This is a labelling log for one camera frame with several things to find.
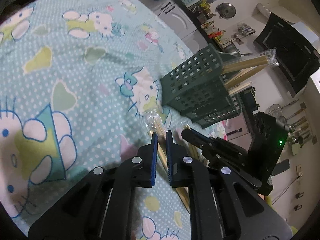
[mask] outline kitchen counter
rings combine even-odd
[[[183,4],[181,0],[173,0],[177,6],[180,7],[181,10],[189,17],[192,23],[196,26],[197,30],[201,33],[204,39],[208,42],[208,44],[212,44],[218,51],[224,52],[222,46],[214,39],[210,39],[207,33],[202,29],[201,23],[199,20],[194,16],[194,14],[188,10],[188,8]]]

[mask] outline polka dot fabric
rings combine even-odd
[[[94,167],[116,167],[124,151],[135,154],[150,143],[141,122],[148,107],[159,106],[172,131],[181,131],[181,123],[188,122],[176,111],[161,108],[159,78],[192,53],[138,0],[37,0],[0,25],[1,33],[0,145],[12,133],[11,121],[4,125],[9,113],[19,118],[21,127],[15,132],[22,131],[23,140],[30,139],[27,133],[38,138],[32,131],[39,126],[47,137],[38,141],[44,142],[53,127],[52,140],[62,158],[59,179],[49,176],[33,183],[32,173],[24,178],[25,200],[12,217],[26,235],[32,223]],[[191,126],[206,136],[224,136],[222,124],[206,130]],[[64,155],[64,149],[74,156]],[[6,154],[1,147],[0,153]],[[22,155],[17,154],[19,164]],[[4,189],[13,192],[11,186]],[[156,204],[146,205],[149,196]],[[191,239],[189,214],[159,161],[155,186],[137,189],[134,210],[137,239],[146,237],[143,217],[154,222],[162,237],[174,231],[172,237]]]

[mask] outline plastic basket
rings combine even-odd
[[[220,53],[211,44],[201,49],[161,78],[162,104],[203,128],[239,115],[237,98],[224,87],[222,66]]]

